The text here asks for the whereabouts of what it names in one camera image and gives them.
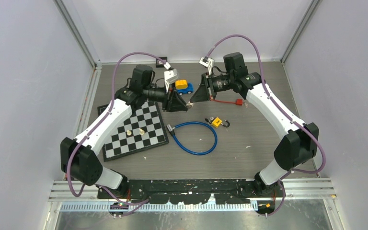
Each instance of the chessboard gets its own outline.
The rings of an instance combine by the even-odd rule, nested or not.
[[[98,107],[100,115],[108,105]],[[169,143],[159,105],[145,102],[119,126],[102,147],[103,160],[110,161]]]

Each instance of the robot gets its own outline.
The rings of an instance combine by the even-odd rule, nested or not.
[[[67,172],[68,162],[74,151],[75,156],[70,163],[70,175],[73,178],[86,185],[106,186],[116,197],[124,197],[129,189],[128,178],[120,172],[103,167],[97,158],[105,138],[147,100],[161,103],[162,109],[166,112],[187,111],[194,104],[211,101],[215,99],[218,92],[226,90],[233,90],[259,109],[274,127],[281,140],[274,151],[274,159],[269,165],[258,172],[253,181],[243,182],[248,183],[248,187],[252,190],[250,194],[258,196],[270,194],[282,186],[279,184],[281,183],[280,179],[287,176],[289,171],[316,155],[317,145],[314,141],[293,122],[290,122],[271,100],[275,100],[277,105],[293,118],[293,121],[303,124],[304,128],[316,139],[318,139],[319,134],[318,127],[314,123],[306,124],[292,114],[274,96],[269,86],[262,82],[262,78],[257,72],[249,73],[242,54],[225,55],[226,72],[219,76],[213,74],[214,60],[211,58],[201,58],[200,64],[207,67],[208,71],[202,74],[200,86],[188,103],[178,94],[175,87],[178,73],[168,63],[165,65],[167,71],[164,73],[165,85],[163,87],[157,87],[152,83],[154,72],[151,67],[137,65],[133,70],[130,84],[116,91],[115,100],[111,101],[107,110],[74,139],[65,138],[61,142],[62,171]],[[271,99],[265,90],[270,92]],[[95,131],[88,133],[100,121],[103,123]]]

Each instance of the blue hose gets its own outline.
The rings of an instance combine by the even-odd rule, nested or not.
[[[202,125],[202,126],[205,126],[205,127],[209,128],[212,131],[212,133],[214,134],[214,138],[215,138],[215,142],[214,142],[214,145],[212,146],[212,148],[210,148],[208,151],[205,151],[205,152],[194,152],[194,151],[191,151],[191,150],[187,149],[186,147],[184,147],[180,143],[180,141],[177,139],[177,137],[175,136],[174,129],[182,127],[182,126],[187,126],[187,125]],[[174,138],[175,142],[177,142],[177,145],[180,146],[180,148],[182,148],[184,151],[186,151],[190,154],[193,154],[193,155],[197,155],[197,156],[207,155],[208,153],[212,152],[218,144],[218,136],[217,136],[217,133],[215,132],[215,130],[211,126],[209,126],[208,124],[203,123],[203,122],[189,121],[189,122],[184,122],[184,123],[178,124],[175,127],[171,127],[170,125],[167,125],[167,129],[169,130],[170,134]]]

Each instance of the yellow lock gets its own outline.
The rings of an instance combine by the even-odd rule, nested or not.
[[[222,120],[218,117],[215,117],[215,119],[211,122],[212,126],[215,128],[218,128],[220,124],[222,124]]]
[[[178,90],[184,90],[184,89],[187,89],[188,83],[187,83],[186,80],[178,80],[178,81],[175,82],[175,87]]]

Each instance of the gray table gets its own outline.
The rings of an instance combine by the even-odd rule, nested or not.
[[[126,79],[132,76],[136,65],[121,65],[116,75],[115,88],[126,84]],[[156,69],[156,79],[163,77],[165,69]],[[192,83],[194,90],[198,87],[201,74],[205,68],[197,63],[172,64],[178,69],[181,79]],[[247,63],[249,72],[259,72],[257,63]],[[279,62],[263,64],[267,83],[273,93],[297,114],[290,86],[284,69]],[[103,66],[97,92],[93,102],[90,123],[98,116],[97,107],[109,103],[111,99],[111,77],[113,65]],[[185,101],[191,95],[184,95]],[[217,99],[235,101],[240,96],[233,91],[220,92]],[[236,106],[217,102],[196,103],[188,112],[162,114],[165,124],[172,126],[186,121],[204,121],[204,118],[218,116],[230,121],[230,127],[216,129],[218,145],[206,156],[194,156],[186,153],[169,136],[170,143],[147,151],[132,154],[113,161],[100,161],[105,167],[123,173],[132,179],[201,179],[201,178],[253,178],[273,159],[273,151],[279,143],[279,138],[270,123],[251,104]],[[179,140],[194,151],[208,150],[213,142],[211,131],[201,126],[181,127],[176,131]],[[313,170],[312,161],[299,168]],[[290,177],[314,177],[296,172]]]

